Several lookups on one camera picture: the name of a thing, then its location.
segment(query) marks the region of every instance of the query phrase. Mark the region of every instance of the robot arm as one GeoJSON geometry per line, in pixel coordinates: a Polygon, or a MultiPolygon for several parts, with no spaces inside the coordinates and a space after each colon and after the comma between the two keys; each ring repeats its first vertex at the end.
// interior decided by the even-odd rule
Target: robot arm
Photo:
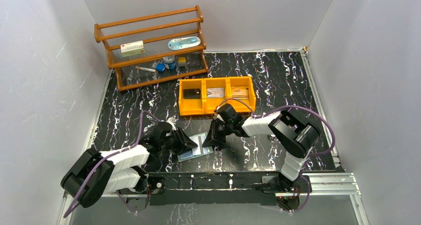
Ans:
{"type": "MultiPolygon", "coordinates": [[[[291,191],[320,136],[319,130],[295,110],[243,117],[230,104],[225,104],[216,110],[215,115],[203,147],[220,150],[225,145],[225,137],[230,134],[239,137],[275,135],[287,151],[277,188],[291,191]]],[[[149,135],[140,139],[139,145],[120,149],[121,153],[118,150],[86,150],[64,176],[61,186],[87,208],[98,201],[103,193],[124,188],[144,191],[148,186],[148,175],[139,166],[147,162],[149,153],[172,150],[178,154],[195,147],[197,144],[180,128],[175,129],[173,123],[158,122],[149,135]]]]}
{"type": "Polygon", "coordinates": [[[230,104],[224,104],[215,114],[204,146],[223,146],[225,136],[232,133],[240,137],[261,134],[277,137],[287,151],[279,175],[281,187],[285,190],[291,189],[320,136],[317,127],[295,110],[243,118],[230,104]]]}

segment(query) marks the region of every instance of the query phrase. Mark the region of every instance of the wooden rack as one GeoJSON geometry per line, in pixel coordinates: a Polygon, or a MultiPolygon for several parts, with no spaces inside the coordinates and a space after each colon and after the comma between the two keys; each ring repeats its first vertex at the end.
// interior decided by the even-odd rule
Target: wooden rack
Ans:
{"type": "Polygon", "coordinates": [[[186,8],[182,10],[175,10],[175,11],[169,11],[149,16],[142,16],[138,18],[133,19],[127,19],[127,20],[121,20],[106,24],[95,24],[95,40],[96,42],[100,43],[102,42],[104,44],[105,50],[107,52],[107,65],[108,68],[114,69],[117,76],[117,87],[119,91],[128,90],[136,87],[146,86],[154,83],[159,83],[163,81],[168,81],[172,79],[177,79],[181,77],[187,77],[191,75],[201,74],[208,72],[208,66],[205,61],[205,56],[203,50],[206,49],[206,43],[205,39],[203,38],[202,30],[200,23],[203,22],[203,15],[198,5],[191,8],[186,8]],[[144,28],[139,28],[139,23],[146,23],[149,21],[149,25],[144,28]],[[194,29],[179,32],[179,33],[173,33],[168,35],[163,35],[159,37],[153,37],[149,39],[142,39],[143,45],[145,48],[145,52],[140,55],[136,56],[129,56],[129,57],[123,57],[120,50],[120,44],[118,45],[112,45],[110,46],[108,43],[108,40],[111,39],[117,39],[121,37],[126,37],[130,35],[135,34],[141,34],[146,32],[151,32],[155,30],[161,30],[166,29],[170,27],[181,26],[181,25],[187,25],[187,24],[196,24],[194,26],[194,29]],[[169,39],[174,38],[180,38],[183,36],[197,36],[200,38],[201,43],[200,45],[181,49],[181,50],[171,50],[168,48],[168,41],[169,39]],[[179,73],[176,75],[169,75],[169,76],[163,76],[158,79],[154,80],[145,80],[139,83],[134,83],[130,85],[123,85],[123,74],[122,74],[122,68],[123,67],[133,67],[133,65],[155,61],[155,60],[161,60],[165,56],[170,55],[184,55],[189,54],[193,52],[199,52],[202,57],[203,66],[200,69],[185,72],[185,73],[179,73]]]}

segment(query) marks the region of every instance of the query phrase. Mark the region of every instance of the white wall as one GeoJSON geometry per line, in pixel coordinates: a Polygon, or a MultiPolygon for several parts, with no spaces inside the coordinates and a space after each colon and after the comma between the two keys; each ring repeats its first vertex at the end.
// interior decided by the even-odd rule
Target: white wall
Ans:
{"type": "Polygon", "coordinates": [[[332,0],[85,0],[98,24],[199,5],[208,51],[308,46],[332,0]]]}
{"type": "Polygon", "coordinates": [[[309,60],[371,224],[419,224],[421,0],[334,0],[309,60]]]}
{"type": "Polygon", "coordinates": [[[108,69],[83,0],[0,0],[0,224],[51,225],[108,69]]]}

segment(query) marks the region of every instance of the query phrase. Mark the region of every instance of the plastic case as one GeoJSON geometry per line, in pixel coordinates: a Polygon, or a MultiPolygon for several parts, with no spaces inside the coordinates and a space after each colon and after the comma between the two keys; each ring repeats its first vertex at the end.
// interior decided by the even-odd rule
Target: plastic case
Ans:
{"type": "Polygon", "coordinates": [[[180,115],[203,115],[205,114],[206,89],[203,79],[182,79],[180,80],[180,93],[178,97],[178,107],[180,115]],[[184,99],[184,89],[199,88],[201,99],[184,99]]]}
{"type": "MultiPolygon", "coordinates": [[[[182,79],[180,80],[180,93],[178,105],[181,116],[213,114],[216,107],[225,99],[232,98],[231,86],[246,86],[249,90],[249,99],[242,99],[253,111],[256,110],[256,95],[253,89],[253,81],[250,76],[239,77],[214,77],[201,79],[182,79]],[[223,87],[225,91],[224,98],[208,98],[208,88],[223,87]],[[183,90],[200,88],[201,99],[184,99],[183,90]]],[[[250,112],[250,110],[235,100],[229,100],[237,112],[250,112]]]]}

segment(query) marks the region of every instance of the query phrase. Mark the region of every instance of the cable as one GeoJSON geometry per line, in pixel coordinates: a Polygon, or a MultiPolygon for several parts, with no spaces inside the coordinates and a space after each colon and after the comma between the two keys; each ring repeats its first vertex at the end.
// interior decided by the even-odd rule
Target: cable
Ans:
{"type": "Polygon", "coordinates": [[[135,208],[133,208],[132,206],[130,206],[130,205],[127,203],[127,201],[123,198],[123,196],[120,194],[120,192],[119,192],[119,191],[116,191],[116,194],[120,197],[121,201],[123,201],[123,203],[126,205],[126,207],[127,207],[130,211],[132,211],[132,212],[133,212],[133,213],[135,213],[135,214],[137,214],[137,213],[138,213],[138,211],[137,211],[135,208]]]}
{"type": "Polygon", "coordinates": [[[250,107],[249,105],[247,105],[247,103],[245,103],[245,102],[243,102],[243,101],[241,101],[240,99],[237,99],[237,98],[227,98],[227,99],[225,99],[224,101],[222,101],[222,102],[218,105],[218,107],[220,107],[220,106],[221,106],[224,102],[229,101],[229,100],[234,100],[234,101],[237,101],[237,102],[242,103],[244,106],[246,106],[246,107],[250,110],[250,112],[251,112],[252,114],[255,114],[255,112],[253,111],[253,109],[251,109],[251,107],[250,107]]]}
{"type": "Polygon", "coordinates": [[[76,193],[76,195],[75,195],[75,197],[73,198],[73,200],[72,200],[72,202],[70,203],[70,206],[69,206],[69,208],[66,210],[66,212],[65,212],[65,214],[64,214],[64,216],[63,216],[63,218],[67,218],[72,212],[73,212],[73,210],[75,210],[76,209],[76,207],[77,206],[79,206],[79,202],[77,203],[77,199],[79,198],[79,196],[80,196],[80,194],[82,193],[82,190],[85,188],[85,186],[86,186],[86,184],[88,183],[88,181],[91,179],[91,177],[92,177],[92,175],[94,174],[94,172],[96,171],[96,169],[104,162],[104,161],[106,161],[108,158],[110,158],[110,157],[113,157],[113,156],[115,156],[115,155],[117,155],[117,154],[119,154],[119,153],[123,153],[123,152],[125,152],[125,151],[128,151],[128,150],[130,150],[130,149],[133,149],[134,147],[136,147],[137,145],[138,145],[138,143],[139,143],[139,140],[140,140],[140,138],[141,138],[141,135],[142,135],[142,130],[143,130],[143,127],[142,127],[142,120],[143,120],[143,114],[144,113],[148,113],[150,116],[152,116],[152,118],[153,119],[155,119],[155,120],[157,120],[157,121],[160,121],[158,118],[156,118],[151,112],[149,112],[149,111],[145,111],[145,110],[142,110],[141,111],[141,113],[140,113],[140,122],[139,122],[139,134],[138,134],[138,138],[136,139],[136,142],[133,144],[133,145],[131,145],[131,146],[129,146],[129,147],[126,147],[126,148],[124,148],[123,150],[121,150],[121,151],[117,151],[117,152],[114,152],[114,153],[112,153],[112,154],[109,154],[109,155],[107,155],[106,157],[104,157],[104,158],[102,158],[98,163],[96,163],[95,164],[95,166],[91,169],[91,171],[90,171],[90,173],[88,174],[88,176],[85,178],[85,180],[83,181],[83,183],[82,183],[82,185],[80,186],[80,188],[79,188],[79,190],[77,191],[77,193],[76,193]]]}
{"type": "Polygon", "coordinates": [[[304,206],[305,206],[305,205],[307,204],[307,202],[308,202],[308,198],[310,198],[310,182],[308,182],[308,180],[307,180],[304,176],[302,176],[302,175],[300,175],[300,178],[304,179],[304,180],[305,180],[305,182],[307,183],[307,197],[305,197],[304,203],[303,203],[300,207],[298,207],[298,209],[296,209],[296,210],[293,210],[293,211],[292,211],[293,213],[298,212],[298,211],[300,211],[302,208],[304,208],[304,206]]]}
{"type": "Polygon", "coordinates": [[[146,196],[147,196],[147,199],[148,199],[148,202],[150,203],[150,195],[151,195],[151,188],[152,188],[152,185],[151,184],[149,184],[149,186],[148,186],[148,191],[146,192],[146,196]]]}
{"type": "Polygon", "coordinates": [[[332,144],[331,144],[331,146],[329,147],[329,149],[327,149],[327,150],[325,150],[325,151],[323,151],[323,152],[316,152],[316,153],[311,153],[311,154],[309,154],[308,155],[308,157],[307,157],[307,160],[305,161],[305,163],[304,163],[304,165],[303,165],[303,167],[302,167],[302,169],[300,170],[300,173],[298,174],[298,176],[300,177],[300,178],[302,178],[302,179],[304,179],[305,180],[305,182],[307,183],[307,196],[306,196],[306,198],[305,198],[305,201],[304,201],[304,203],[300,206],[300,207],[298,207],[298,209],[296,209],[296,210],[290,210],[290,213],[292,212],[292,213],[295,213],[295,212],[298,212],[298,211],[300,211],[302,208],[304,208],[304,206],[307,204],[307,202],[308,202],[308,199],[309,199],[309,197],[310,197],[310,182],[304,177],[304,176],[302,176],[302,174],[303,174],[303,172],[304,172],[304,168],[307,166],[307,164],[308,164],[308,161],[309,161],[309,157],[310,156],[321,156],[321,155],[326,155],[326,154],[328,154],[328,153],[330,153],[332,150],[333,150],[333,147],[335,147],[335,144],[336,144],[336,137],[335,137],[335,133],[333,132],[333,128],[331,127],[331,125],[322,117],[322,116],[320,116],[318,113],[316,113],[316,112],[314,112],[314,111],[312,111],[312,110],[310,110],[310,109],[307,109],[307,108],[305,108],[305,107],[300,107],[300,106],[295,106],[295,105],[286,105],[286,106],[282,106],[282,107],[278,107],[278,108],[276,108],[276,109],[274,109],[274,110],[272,110],[271,112],[269,112],[268,114],[265,114],[263,117],[265,117],[265,116],[267,116],[267,115],[270,115],[270,114],[273,114],[273,113],[276,113],[276,112],[279,112],[279,111],[282,111],[282,110],[286,110],[286,109],[292,109],[292,108],[295,108],[295,109],[299,109],[299,110],[303,110],[303,111],[306,111],[306,112],[308,112],[308,113],[310,113],[310,114],[312,114],[313,116],[315,116],[315,117],[317,117],[320,121],[322,121],[325,125],[326,125],[326,127],[328,128],[328,130],[329,130],[329,133],[330,133],[330,135],[332,136],[332,144]]]}
{"type": "Polygon", "coordinates": [[[146,188],[144,189],[144,190],[142,190],[141,192],[138,192],[138,191],[134,191],[135,193],[137,193],[137,194],[141,194],[141,193],[143,193],[144,191],[146,191],[147,189],[149,188],[149,185],[147,185],[146,186],[146,188]]]}
{"type": "Polygon", "coordinates": [[[333,129],[332,129],[331,125],[322,116],[317,114],[315,111],[312,111],[312,110],[307,109],[305,107],[300,107],[300,106],[295,106],[295,105],[286,105],[286,106],[278,107],[278,108],[272,110],[271,112],[265,114],[263,117],[266,117],[267,115],[270,115],[270,114],[273,114],[273,113],[276,113],[276,112],[279,112],[279,111],[282,111],[282,110],[286,110],[286,109],[289,109],[289,108],[295,108],[295,109],[303,110],[303,111],[306,111],[306,112],[310,113],[311,115],[317,117],[320,121],[322,121],[326,125],[326,127],[329,130],[330,135],[332,136],[332,144],[329,147],[329,149],[327,149],[323,152],[311,153],[308,156],[321,156],[321,155],[326,155],[329,152],[331,152],[333,150],[333,147],[335,147],[335,143],[336,143],[335,133],[333,132],[333,129]]]}
{"type": "Polygon", "coordinates": [[[294,190],[294,194],[292,195],[292,197],[296,198],[300,196],[300,194],[301,194],[301,187],[298,185],[298,187],[294,190]]]}

